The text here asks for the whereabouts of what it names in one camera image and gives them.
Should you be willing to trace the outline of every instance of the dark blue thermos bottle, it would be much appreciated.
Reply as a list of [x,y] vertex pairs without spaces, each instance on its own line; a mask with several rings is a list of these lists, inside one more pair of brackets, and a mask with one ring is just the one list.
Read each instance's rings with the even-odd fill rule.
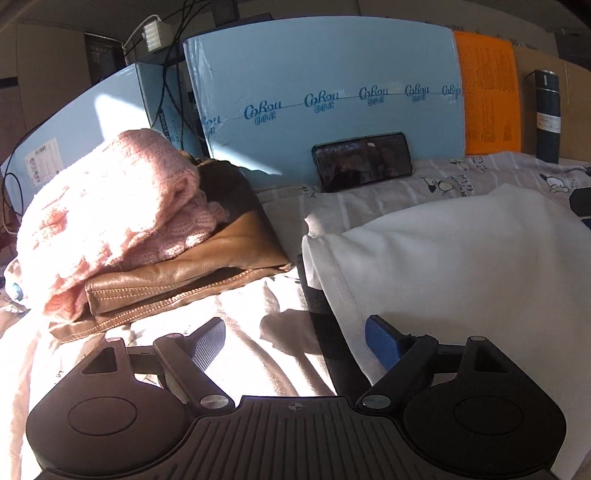
[[560,153],[558,76],[548,70],[535,70],[534,77],[538,126],[535,156],[548,163],[558,163]]

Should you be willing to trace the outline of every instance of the brown leather jacket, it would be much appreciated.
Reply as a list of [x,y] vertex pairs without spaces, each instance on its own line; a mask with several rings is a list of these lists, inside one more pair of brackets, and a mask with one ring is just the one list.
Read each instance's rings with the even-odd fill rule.
[[172,260],[87,280],[89,311],[73,323],[51,325],[63,342],[186,305],[288,271],[289,260],[248,181],[227,161],[199,166],[200,188],[219,202],[228,222]]

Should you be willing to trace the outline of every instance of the light blue box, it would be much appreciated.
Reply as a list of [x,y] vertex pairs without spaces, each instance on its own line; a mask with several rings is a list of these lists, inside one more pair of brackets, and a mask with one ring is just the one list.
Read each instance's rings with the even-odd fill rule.
[[314,145],[403,132],[412,158],[462,157],[453,32],[374,17],[310,17],[184,44],[210,155],[257,189],[318,185]]
[[[159,65],[142,63],[124,68],[68,103],[15,150],[8,171],[20,182],[23,210],[57,172],[126,130],[150,128],[154,124],[155,130],[181,148],[181,118],[168,93],[157,115],[162,70]],[[180,106],[176,69],[167,70],[167,84],[175,103]],[[189,119],[186,93],[183,100],[183,113]],[[195,157],[203,156],[199,140],[187,125],[183,129],[183,145]],[[2,175],[6,175],[7,165],[5,161]],[[19,212],[21,199],[13,177],[6,179],[6,188],[13,208]]]

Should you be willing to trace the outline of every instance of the metal screw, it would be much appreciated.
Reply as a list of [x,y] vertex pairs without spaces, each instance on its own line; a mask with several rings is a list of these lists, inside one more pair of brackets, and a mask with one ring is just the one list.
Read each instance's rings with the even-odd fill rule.
[[215,410],[216,408],[223,408],[230,403],[227,397],[223,395],[208,395],[201,399],[201,405],[209,410]]
[[382,408],[389,407],[391,404],[390,399],[384,395],[368,395],[363,398],[361,403],[372,410],[381,410]]

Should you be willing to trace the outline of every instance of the phone screen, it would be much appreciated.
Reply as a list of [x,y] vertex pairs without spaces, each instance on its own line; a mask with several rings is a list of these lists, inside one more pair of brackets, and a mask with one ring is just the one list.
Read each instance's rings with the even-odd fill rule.
[[317,145],[312,154],[325,192],[338,192],[413,174],[408,145],[402,133]]

